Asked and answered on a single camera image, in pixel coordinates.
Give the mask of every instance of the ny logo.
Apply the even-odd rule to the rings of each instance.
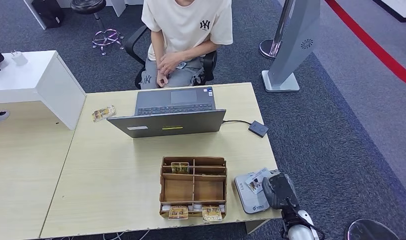
[[[149,84],[151,80],[151,76],[147,75],[145,78],[141,81],[143,84]]]
[[[203,20],[200,22],[200,29],[203,29],[204,31],[207,31],[210,28],[210,21],[209,20]]]

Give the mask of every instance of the cable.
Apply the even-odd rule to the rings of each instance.
[[[324,239],[325,239],[325,233],[324,233],[322,230],[320,230],[318,227],[315,227],[315,226],[313,226],[311,223],[309,223],[304,217],[300,216],[300,215],[298,214],[298,212],[295,210],[295,208],[293,207],[293,204],[292,204],[292,202],[291,202],[291,200],[290,200],[289,197],[287,197],[287,202],[288,202],[288,204],[290,205],[290,207],[292,208],[292,210],[294,211],[294,213],[295,213],[305,224],[307,224],[308,226],[310,226],[311,228],[313,228],[314,230],[316,230],[318,233],[320,233],[320,234],[322,235],[322,237],[321,237],[320,240],[324,240]]]
[[[73,240],[73,236],[72,236],[72,238],[70,237],[70,236],[64,236],[64,237],[62,237],[62,238],[60,238],[60,240],[64,240],[65,238],[67,238],[67,240]]]
[[[143,240],[144,237],[147,235],[147,233],[148,233],[149,231],[150,231],[150,230],[148,230],[139,240]]]
[[[139,240],[143,240],[144,237],[148,234],[149,231],[150,231],[150,230],[148,230],[146,233],[144,233],[144,235],[143,235]],[[115,238],[112,238],[112,239],[106,239],[106,237],[104,236],[104,233],[103,233],[103,240],[122,240],[122,238],[121,238],[120,236],[122,236],[124,233],[125,233],[125,231],[122,232],[121,234],[119,234],[119,233],[117,232],[117,233],[116,233],[116,237],[115,237]]]
[[[106,239],[106,237],[104,236],[105,233],[103,233],[103,240],[122,240],[122,239],[120,238],[120,236],[122,236],[124,233],[125,233],[125,232],[122,232],[121,234],[119,234],[119,233],[117,232],[117,233],[116,233],[116,236],[117,236],[117,237],[112,238],[112,239]]]
[[[243,121],[243,120],[223,120],[223,124],[224,123],[230,123],[230,122],[240,122],[240,123],[245,123],[245,124],[248,124],[248,125],[251,125],[251,123],[249,123],[249,122],[247,122],[247,121]]]

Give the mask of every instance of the hand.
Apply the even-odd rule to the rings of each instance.
[[[172,52],[172,53],[167,53],[165,54],[161,59],[160,59],[160,64],[158,66],[158,69],[161,74],[168,75],[175,71],[175,68],[179,65],[180,62],[185,61],[183,59],[183,53],[182,52]]]
[[[162,88],[166,84],[168,84],[169,80],[167,79],[167,76],[160,73],[159,71],[157,72],[157,84]]]

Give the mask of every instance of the light wood tabletop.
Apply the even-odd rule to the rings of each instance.
[[[0,239],[38,238],[74,131],[40,101],[4,103],[0,122]]]
[[[224,120],[263,122],[250,83],[212,87],[216,108],[227,110]],[[106,120],[92,122],[91,114],[109,105],[116,107],[117,117],[133,115],[137,93],[87,95],[41,238],[204,224],[201,217],[168,220],[159,215],[163,156],[225,158],[227,214],[219,223],[280,218],[271,209],[246,214],[234,184],[238,175],[277,168],[267,135],[260,138],[245,123],[228,122],[219,132],[132,139]]]

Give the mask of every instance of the wooden organizer box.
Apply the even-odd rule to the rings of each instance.
[[[189,163],[189,174],[172,173],[172,163]],[[169,216],[164,205],[225,205],[226,161],[223,157],[165,156],[160,171],[160,215]],[[203,217],[201,211],[188,211],[189,217]]]

